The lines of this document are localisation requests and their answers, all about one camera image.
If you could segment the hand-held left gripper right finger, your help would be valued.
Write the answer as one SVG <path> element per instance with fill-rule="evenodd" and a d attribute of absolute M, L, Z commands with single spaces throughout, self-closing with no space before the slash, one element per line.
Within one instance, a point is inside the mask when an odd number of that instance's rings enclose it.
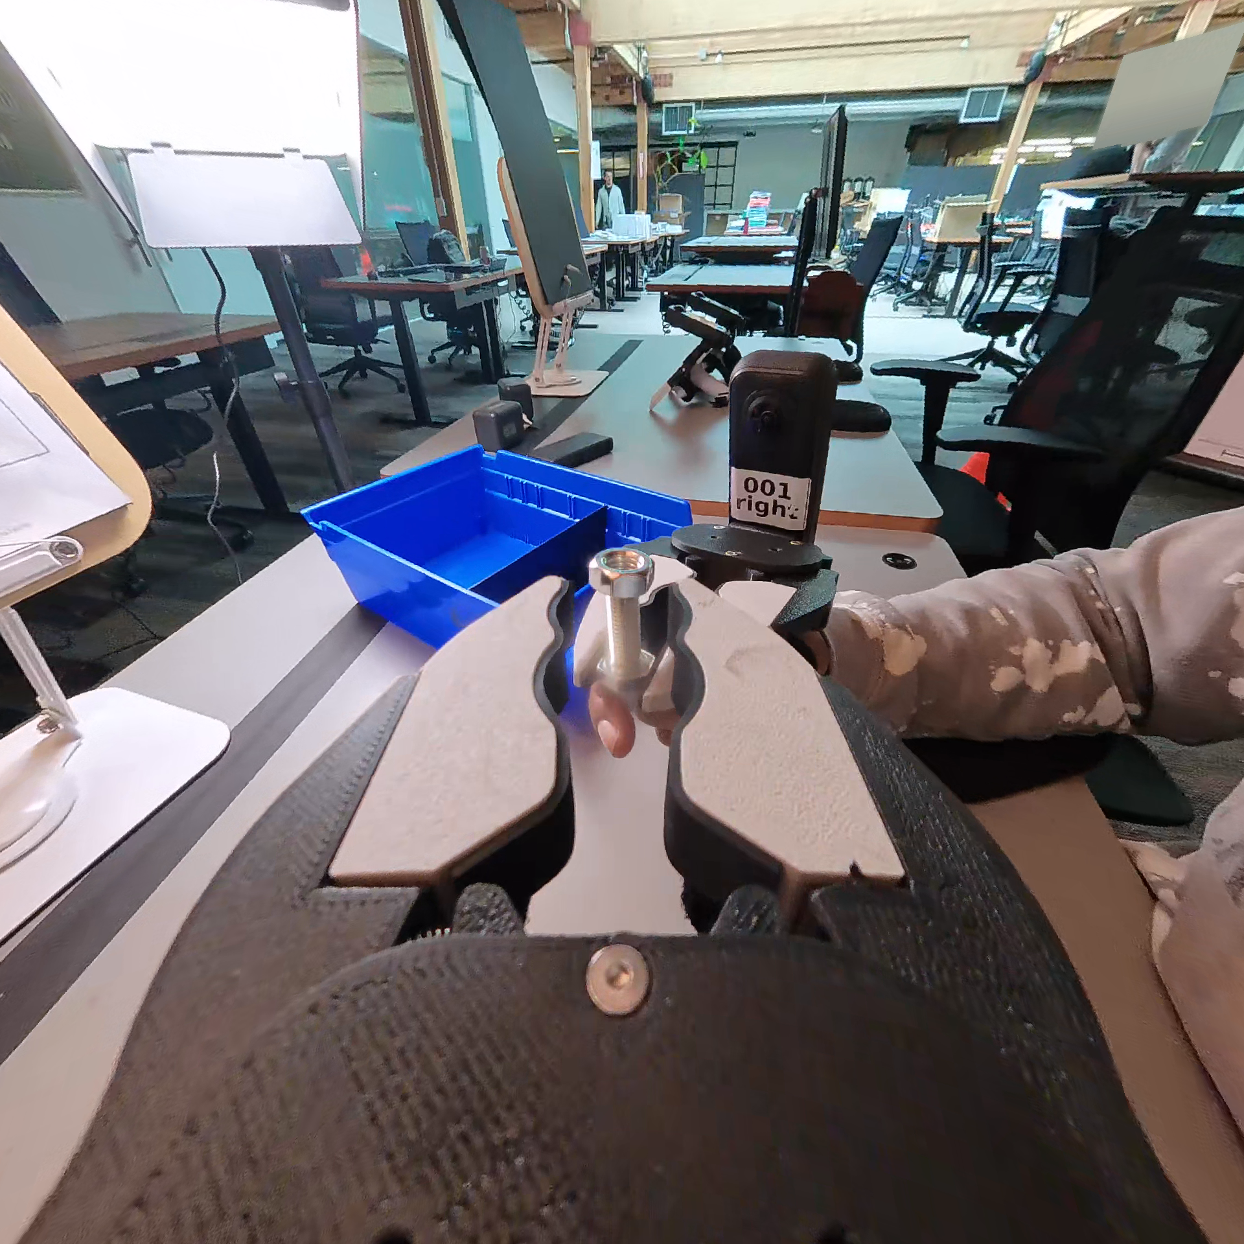
<path fill-rule="evenodd" d="M 721 903 L 776 894 L 785 922 L 837 881 L 895 887 L 908 871 L 826 683 L 788 641 L 698 582 L 668 589 L 678 724 L 664 845 L 686 887 Z"/>

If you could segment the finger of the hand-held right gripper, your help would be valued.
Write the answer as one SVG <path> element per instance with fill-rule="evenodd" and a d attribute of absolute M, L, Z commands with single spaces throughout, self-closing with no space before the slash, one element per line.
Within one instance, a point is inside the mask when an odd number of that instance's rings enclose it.
<path fill-rule="evenodd" d="M 674 706 L 674 665 L 669 647 L 669 594 L 668 588 L 689 577 L 689 568 L 680 561 L 653 561 L 652 588 L 641 600 L 643 651 L 652 656 L 652 669 L 646 675 L 638 697 L 638 721 L 656 733 L 662 743 L 672 742 L 680 714 Z"/>
<path fill-rule="evenodd" d="M 585 594 L 585 608 L 572 645 L 572 681 L 584 693 L 592 688 L 613 691 L 610 607 L 601 594 Z"/>

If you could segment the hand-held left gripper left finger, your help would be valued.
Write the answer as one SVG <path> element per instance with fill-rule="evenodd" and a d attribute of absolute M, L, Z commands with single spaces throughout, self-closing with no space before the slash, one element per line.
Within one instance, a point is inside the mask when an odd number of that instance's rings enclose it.
<path fill-rule="evenodd" d="M 351 817 L 329 878 L 415 887 L 444 911 L 475 881 L 527 914 L 573 847 L 569 690 L 573 591 L 547 576 L 431 656 Z"/>

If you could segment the silver hex bolt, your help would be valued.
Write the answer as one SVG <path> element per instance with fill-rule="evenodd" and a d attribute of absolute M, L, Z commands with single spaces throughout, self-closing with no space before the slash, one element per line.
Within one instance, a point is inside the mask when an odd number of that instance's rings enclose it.
<path fill-rule="evenodd" d="M 598 589 L 604 608 L 604 651 L 600 675 L 618 691 L 637 690 L 652 674 L 655 657 L 643 641 L 643 603 L 637 595 Z"/>

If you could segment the silver hex nut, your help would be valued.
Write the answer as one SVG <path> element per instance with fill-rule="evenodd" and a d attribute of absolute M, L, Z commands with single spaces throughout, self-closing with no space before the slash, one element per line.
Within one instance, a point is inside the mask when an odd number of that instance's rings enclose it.
<path fill-rule="evenodd" d="M 588 566 L 592 589 L 615 600 L 644 598 L 655 577 L 655 555 L 638 546 L 601 549 Z"/>

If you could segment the blue plastic bin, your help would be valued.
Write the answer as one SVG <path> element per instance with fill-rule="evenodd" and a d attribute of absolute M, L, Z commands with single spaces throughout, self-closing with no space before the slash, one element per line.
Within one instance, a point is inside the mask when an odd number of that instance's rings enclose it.
<path fill-rule="evenodd" d="M 480 446 L 302 511 L 354 598 L 438 648 L 536 580 L 575 586 L 601 549 L 667 537 L 687 500 Z"/>

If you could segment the person's right forearm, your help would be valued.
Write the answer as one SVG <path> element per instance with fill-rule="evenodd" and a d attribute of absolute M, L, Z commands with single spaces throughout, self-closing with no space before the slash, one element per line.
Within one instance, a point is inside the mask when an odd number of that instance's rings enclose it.
<path fill-rule="evenodd" d="M 844 592 L 803 643 L 908 737 L 1241 737 L 1241 508 L 912 595 Z"/>

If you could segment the person's right hand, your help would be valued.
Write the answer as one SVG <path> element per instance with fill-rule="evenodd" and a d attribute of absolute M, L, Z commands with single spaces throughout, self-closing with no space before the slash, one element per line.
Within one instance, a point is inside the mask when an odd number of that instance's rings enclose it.
<path fill-rule="evenodd" d="M 649 733 L 659 730 L 644 718 L 635 720 L 635 709 L 630 706 L 627 697 L 601 683 L 588 691 L 587 711 L 601 746 L 615 758 L 631 754 L 637 725 Z"/>

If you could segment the black and white device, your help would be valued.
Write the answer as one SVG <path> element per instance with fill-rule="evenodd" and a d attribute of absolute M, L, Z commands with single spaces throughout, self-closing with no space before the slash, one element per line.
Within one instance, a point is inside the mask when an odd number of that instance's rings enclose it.
<path fill-rule="evenodd" d="M 729 406 L 729 380 L 742 355 L 736 336 L 748 326 L 735 308 L 699 292 L 678 296 L 665 309 L 667 320 L 695 337 L 681 364 L 653 394 L 649 410 L 667 398 L 683 404 Z"/>

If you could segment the black flat device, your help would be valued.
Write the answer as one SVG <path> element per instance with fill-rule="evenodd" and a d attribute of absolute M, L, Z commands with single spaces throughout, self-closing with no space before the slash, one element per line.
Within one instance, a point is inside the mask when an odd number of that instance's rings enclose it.
<path fill-rule="evenodd" d="M 584 431 L 557 441 L 542 441 L 526 456 L 532 460 L 578 469 L 609 456 L 613 447 L 613 437 Z"/>

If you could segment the black computer monitor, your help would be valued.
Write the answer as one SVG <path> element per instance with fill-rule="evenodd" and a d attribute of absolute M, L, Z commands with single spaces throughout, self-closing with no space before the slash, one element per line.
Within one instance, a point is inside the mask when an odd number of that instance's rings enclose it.
<path fill-rule="evenodd" d="M 829 259 L 837 246 L 846 178 L 847 133 L 847 105 L 840 103 L 832 111 L 824 132 L 813 259 Z"/>

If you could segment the wooden board stand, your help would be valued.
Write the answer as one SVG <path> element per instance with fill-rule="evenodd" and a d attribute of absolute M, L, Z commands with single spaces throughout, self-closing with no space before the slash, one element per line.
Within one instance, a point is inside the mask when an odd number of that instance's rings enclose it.
<path fill-rule="evenodd" d="M 573 370 L 567 367 L 567 351 L 576 315 L 579 311 L 587 309 L 588 303 L 595 297 L 591 286 L 582 290 L 575 286 L 578 277 L 590 284 L 587 280 L 587 257 L 579 232 L 575 223 L 570 223 L 567 240 L 573 243 L 570 249 L 573 257 L 566 262 L 558 286 L 551 292 L 545 280 L 539 275 L 535 244 L 524 225 L 505 158 L 498 160 L 496 172 L 502 201 L 508 212 L 508 222 L 521 262 L 523 278 L 533 303 L 533 311 L 539 318 L 533 372 L 527 376 L 526 382 L 533 397 L 579 400 L 591 395 L 607 379 L 609 373 L 603 369 Z"/>

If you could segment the small black box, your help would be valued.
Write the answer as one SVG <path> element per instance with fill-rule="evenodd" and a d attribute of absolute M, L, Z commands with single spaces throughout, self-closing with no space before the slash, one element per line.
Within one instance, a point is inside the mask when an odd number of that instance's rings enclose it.
<path fill-rule="evenodd" d="M 486 451 L 520 451 L 535 431 L 535 397 L 524 377 L 504 377 L 498 395 L 471 413 L 477 443 Z"/>

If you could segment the black mesh office chair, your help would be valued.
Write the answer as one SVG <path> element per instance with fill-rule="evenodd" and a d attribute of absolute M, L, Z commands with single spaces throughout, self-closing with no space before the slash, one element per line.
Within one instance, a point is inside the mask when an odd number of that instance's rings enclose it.
<path fill-rule="evenodd" d="M 917 469 L 942 506 L 939 536 L 975 576 L 1108 548 L 1143 477 L 1188 446 L 1241 349 L 1241 219 L 1167 207 L 1130 238 L 998 423 L 943 426 L 964 364 L 871 370 L 923 385 Z"/>

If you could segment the instruction sheet stand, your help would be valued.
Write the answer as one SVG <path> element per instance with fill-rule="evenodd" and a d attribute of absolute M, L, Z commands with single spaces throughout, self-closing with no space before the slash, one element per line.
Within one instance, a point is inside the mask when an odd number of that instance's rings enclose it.
<path fill-rule="evenodd" d="M 129 551 L 151 520 L 132 454 L 2 312 L 2 637 L 36 696 L 2 739 L 8 940 L 225 752 L 209 715 L 124 688 L 68 694 L 18 603 Z"/>

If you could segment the wooden desk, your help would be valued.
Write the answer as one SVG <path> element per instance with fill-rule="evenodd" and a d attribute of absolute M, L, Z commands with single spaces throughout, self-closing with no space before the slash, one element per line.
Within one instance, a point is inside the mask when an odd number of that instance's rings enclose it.
<path fill-rule="evenodd" d="M 147 472 L 182 465 L 206 447 L 213 428 L 197 411 L 167 401 L 206 392 L 250 478 L 264 512 L 289 518 L 290 508 L 234 377 L 271 370 L 268 315 L 129 312 L 34 326 L 36 345 L 79 395 L 102 416 Z"/>
<path fill-rule="evenodd" d="M 495 383 L 507 374 L 502 336 L 496 321 L 496 302 L 508 290 L 510 272 L 505 269 L 483 274 L 467 274 L 453 278 L 366 278 L 366 277 L 323 277 L 320 286 L 326 290 L 348 292 L 356 297 L 385 302 L 394 320 L 394 337 L 404 373 L 404 383 L 413 410 L 413 426 L 444 428 L 456 420 L 455 414 L 433 413 L 425 389 L 422 372 L 410 334 L 410 323 L 404 305 L 428 297 L 449 297 L 458 312 L 464 312 L 481 332 L 481 374 L 487 383 Z"/>

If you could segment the black flat panel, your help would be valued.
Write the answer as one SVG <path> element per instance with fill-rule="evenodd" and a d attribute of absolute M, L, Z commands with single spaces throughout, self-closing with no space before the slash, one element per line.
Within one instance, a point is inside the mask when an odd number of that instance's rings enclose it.
<path fill-rule="evenodd" d="M 533 302 L 544 315 L 591 306 L 595 284 L 517 16 L 493 1 L 440 9 L 499 136 L 498 179 Z"/>

